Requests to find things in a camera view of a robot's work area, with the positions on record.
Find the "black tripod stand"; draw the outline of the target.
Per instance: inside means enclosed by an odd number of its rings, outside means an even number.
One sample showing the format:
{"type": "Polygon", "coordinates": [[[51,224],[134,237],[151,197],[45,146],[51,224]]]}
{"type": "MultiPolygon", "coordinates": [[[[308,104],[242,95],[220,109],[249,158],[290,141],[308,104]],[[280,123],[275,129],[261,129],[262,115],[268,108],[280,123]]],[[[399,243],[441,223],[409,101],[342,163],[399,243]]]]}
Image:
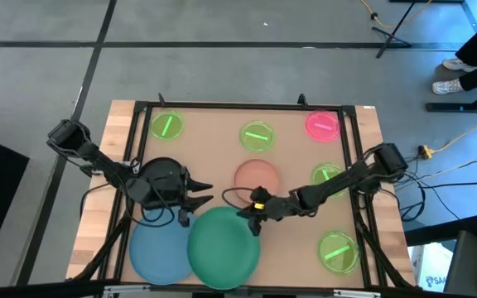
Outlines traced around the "black tripod stand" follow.
{"type": "Polygon", "coordinates": [[[415,4],[416,4],[415,1],[413,1],[411,3],[409,8],[404,12],[401,20],[397,23],[397,25],[393,28],[393,30],[391,32],[385,31],[385,30],[377,28],[375,26],[372,27],[373,31],[376,31],[377,33],[382,34],[383,38],[384,38],[384,42],[383,42],[381,48],[378,50],[378,53],[375,56],[376,59],[380,59],[387,49],[408,49],[408,48],[412,48],[412,43],[396,37],[396,34],[397,34],[400,26],[407,19],[408,14],[411,12],[411,10],[415,6],[415,4]]]}

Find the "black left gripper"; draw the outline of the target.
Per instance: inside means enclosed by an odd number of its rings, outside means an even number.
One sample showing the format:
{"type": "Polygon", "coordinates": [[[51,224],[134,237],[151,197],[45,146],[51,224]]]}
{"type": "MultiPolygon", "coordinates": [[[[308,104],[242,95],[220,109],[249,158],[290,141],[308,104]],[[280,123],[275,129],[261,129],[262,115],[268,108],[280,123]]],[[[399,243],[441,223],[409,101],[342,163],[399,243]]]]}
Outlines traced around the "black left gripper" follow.
{"type": "Polygon", "coordinates": [[[145,225],[152,228],[168,225],[174,219],[177,219],[181,227],[188,228],[188,212],[195,212],[214,198],[213,195],[187,197],[187,190],[198,192],[213,186],[191,178],[186,179],[186,167],[169,157],[149,161],[140,170],[140,174],[151,186],[149,195],[140,205],[145,225]]]}

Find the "small translucent pink plate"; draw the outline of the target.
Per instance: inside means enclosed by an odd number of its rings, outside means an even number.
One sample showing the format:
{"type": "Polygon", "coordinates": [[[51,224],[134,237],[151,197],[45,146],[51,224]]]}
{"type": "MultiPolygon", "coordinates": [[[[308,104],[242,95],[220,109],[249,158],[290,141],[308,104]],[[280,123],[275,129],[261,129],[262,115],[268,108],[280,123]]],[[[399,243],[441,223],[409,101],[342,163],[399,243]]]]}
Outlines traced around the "small translucent pink plate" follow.
{"type": "Polygon", "coordinates": [[[334,112],[314,111],[306,116],[305,129],[318,142],[332,142],[340,136],[340,120],[334,112]]]}

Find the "black metal table frame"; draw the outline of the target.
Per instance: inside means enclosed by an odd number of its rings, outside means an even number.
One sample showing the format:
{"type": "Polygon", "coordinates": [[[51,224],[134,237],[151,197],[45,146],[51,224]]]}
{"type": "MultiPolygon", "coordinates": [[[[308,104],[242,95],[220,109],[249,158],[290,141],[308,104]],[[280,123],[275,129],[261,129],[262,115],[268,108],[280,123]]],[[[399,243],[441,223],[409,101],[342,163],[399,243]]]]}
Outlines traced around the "black metal table frame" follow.
{"type": "MultiPolygon", "coordinates": [[[[221,192],[230,187],[236,168],[253,153],[239,142],[241,127],[251,120],[269,123],[275,130],[274,145],[261,154],[280,175],[280,191],[307,184],[312,169],[322,162],[344,166],[383,141],[376,109],[372,106],[335,106],[345,121],[345,130],[329,143],[308,136],[306,116],[312,106],[301,104],[143,102],[115,100],[111,103],[100,150],[115,161],[144,161],[169,156],[185,165],[196,180],[212,184],[208,207],[220,206],[221,192]],[[152,119],[164,111],[176,111],[183,118],[183,133],[163,141],[150,133],[152,119]]],[[[370,250],[360,257],[355,270],[346,276],[328,272],[320,263],[317,245],[329,231],[356,235],[348,195],[330,198],[313,218],[291,217],[267,221],[260,233],[261,255],[254,273],[241,286],[349,288],[365,282],[378,284],[383,268],[370,250]]]]}

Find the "person's white shoe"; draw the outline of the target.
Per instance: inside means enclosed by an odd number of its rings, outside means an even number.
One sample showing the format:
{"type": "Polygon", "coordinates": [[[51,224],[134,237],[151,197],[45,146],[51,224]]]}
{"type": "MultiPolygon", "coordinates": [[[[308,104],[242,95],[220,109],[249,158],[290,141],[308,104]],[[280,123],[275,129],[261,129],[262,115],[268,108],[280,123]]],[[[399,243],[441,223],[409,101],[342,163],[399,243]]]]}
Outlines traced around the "person's white shoe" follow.
{"type": "Polygon", "coordinates": [[[443,60],[441,64],[448,70],[463,71],[466,73],[472,72],[477,69],[477,66],[467,65],[465,62],[457,58],[443,60]]]}
{"type": "Polygon", "coordinates": [[[437,81],[432,84],[431,88],[432,92],[437,95],[453,94],[464,90],[459,79],[437,81]]]}

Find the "small translucent green plate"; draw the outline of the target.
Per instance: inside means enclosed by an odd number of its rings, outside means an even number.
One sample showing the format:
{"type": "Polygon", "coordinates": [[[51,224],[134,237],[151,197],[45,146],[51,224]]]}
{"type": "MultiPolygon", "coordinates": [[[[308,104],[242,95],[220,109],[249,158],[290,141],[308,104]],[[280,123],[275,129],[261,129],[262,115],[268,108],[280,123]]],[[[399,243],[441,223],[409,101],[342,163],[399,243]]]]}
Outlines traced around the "small translucent green plate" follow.
{"type": "Polygon", "coordinates": [[[346,233],[326,233],[319,241],[317,255],[327,271],[349,275],[359,263],[359,247],[346,233]]]}
{"type": "Polygon", "coordinates": [[[311,183],[313,185],[322,184],[342,172],[342,169],[336,164],[321,163],[312,170],[311,183]]]}
{"type": "Polygon", "coordinates": [[[184,118],[176,111],[164,111],[151,121],[150,133],[163,141],[177,139],[184,130],[184,118]]]}
{"type": "Polygon", "coordinates": [[[244,124],[240,129],[239,140],[247,150],[263,152],[274,144],[275,132],[268,123],[253,120],[244,124]]]}

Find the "white printed box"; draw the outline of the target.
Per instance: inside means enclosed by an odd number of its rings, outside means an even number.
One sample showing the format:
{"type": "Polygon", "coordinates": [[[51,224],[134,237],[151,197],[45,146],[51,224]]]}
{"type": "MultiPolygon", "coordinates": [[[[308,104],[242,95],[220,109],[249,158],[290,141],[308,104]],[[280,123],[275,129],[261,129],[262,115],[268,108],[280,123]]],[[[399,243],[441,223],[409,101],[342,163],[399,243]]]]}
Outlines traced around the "white printed box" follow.
{"type": "Polygon", "coordinates": [[[425,291],[443,292],[453,252],[440,243],[428,243],[408,248],[413,274],[425,291]]]}

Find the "large green plastic plate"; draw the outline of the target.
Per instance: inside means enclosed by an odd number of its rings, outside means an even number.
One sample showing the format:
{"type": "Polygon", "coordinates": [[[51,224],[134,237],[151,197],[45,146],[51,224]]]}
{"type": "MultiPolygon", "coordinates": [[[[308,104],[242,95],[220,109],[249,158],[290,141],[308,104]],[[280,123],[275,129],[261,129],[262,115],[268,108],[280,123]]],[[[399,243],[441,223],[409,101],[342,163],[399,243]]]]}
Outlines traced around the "large green plastic plate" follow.
{"type": "Polygon", "coordinates": [[[231,290],[254,273],[261,253],[248,221],[230,207],[204,212],[189,233],[187,255],[194,275],[206,286],[231,290]]]}

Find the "medium orange plastic plate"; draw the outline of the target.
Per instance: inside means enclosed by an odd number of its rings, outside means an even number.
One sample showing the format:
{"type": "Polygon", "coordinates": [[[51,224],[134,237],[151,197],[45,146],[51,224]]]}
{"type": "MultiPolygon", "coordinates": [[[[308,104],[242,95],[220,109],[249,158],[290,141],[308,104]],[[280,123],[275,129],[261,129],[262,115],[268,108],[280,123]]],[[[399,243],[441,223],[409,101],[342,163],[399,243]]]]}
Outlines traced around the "medium orange plastic plate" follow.
{"type": "Polygon", "coordinates": [[[259,186],[270,194],[276,195],[281,187],[279,173],[275,166],[261,159],[251,159],[241,164],[234,173],[234,188],[237,196],[246,203],[250,203],[250,192],[259,186]]]}

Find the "black overhead rig beam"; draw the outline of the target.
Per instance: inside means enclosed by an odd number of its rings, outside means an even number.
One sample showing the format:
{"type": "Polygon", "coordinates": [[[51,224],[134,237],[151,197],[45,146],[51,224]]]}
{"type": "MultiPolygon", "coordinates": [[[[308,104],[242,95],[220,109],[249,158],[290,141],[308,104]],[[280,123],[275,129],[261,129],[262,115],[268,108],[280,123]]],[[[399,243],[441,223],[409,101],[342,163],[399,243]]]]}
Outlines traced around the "black overhead rig beam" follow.
{"type": "MultiPolygon", "coordinates": [[[[114,279],[93,281],[63,281],[46,284],[0,287],[0,298],[78,298],[86,296],[112,296],[128,292],[171,291],[215,293],[207,286],[169,285],[159,286],[147,283],[121,284],[114,279]]],[[[343,296],[351,298],[477,298],[460,294],[423,291],[415,287],[397,288],[370,286],[364,289],[349,288],[300,288],[240,286],[233,290],[218,290],[219,294],[234,295],[304,295],[304,296],[343,296]]]]}

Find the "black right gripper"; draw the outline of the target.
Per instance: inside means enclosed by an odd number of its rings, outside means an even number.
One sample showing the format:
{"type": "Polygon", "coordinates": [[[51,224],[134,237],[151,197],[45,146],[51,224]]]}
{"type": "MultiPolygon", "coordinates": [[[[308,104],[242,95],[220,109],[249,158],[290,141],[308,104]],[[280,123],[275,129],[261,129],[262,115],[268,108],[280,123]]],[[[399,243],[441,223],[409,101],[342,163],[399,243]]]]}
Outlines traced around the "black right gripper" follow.
{"type": "Polygon", "coordinates": [[[265,188],[255,188],[250,199],[252,203],[248,208],[236,213],[240,218],[248,220],[248,227],[254,236],[261,232],[261,222],[269,219],[280,221],[285,217],[297,216],[301,213],[301,206],[295,195],[277,197],[271,195],[265,188]]]}

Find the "large blue plastic plate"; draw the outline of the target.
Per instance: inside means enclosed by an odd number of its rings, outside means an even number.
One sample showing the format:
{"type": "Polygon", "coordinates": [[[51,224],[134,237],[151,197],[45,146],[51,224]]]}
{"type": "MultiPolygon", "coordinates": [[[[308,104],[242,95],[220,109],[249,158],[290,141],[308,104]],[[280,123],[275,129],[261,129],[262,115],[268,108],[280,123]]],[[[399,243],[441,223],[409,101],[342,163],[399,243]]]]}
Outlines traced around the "large blue plastic plate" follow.
{"type": "MultiPolygon", "coordinates": [[[[179,207],[172,207],[177,215],[179,207]]],[[[168,209],[145,210],[140,221],[155,228],[137,224],[129,240],[128,255],[134,271],[145,281],[170,285],[191,274],[187,256],[190,227],[182,227],[168,209]]]]}

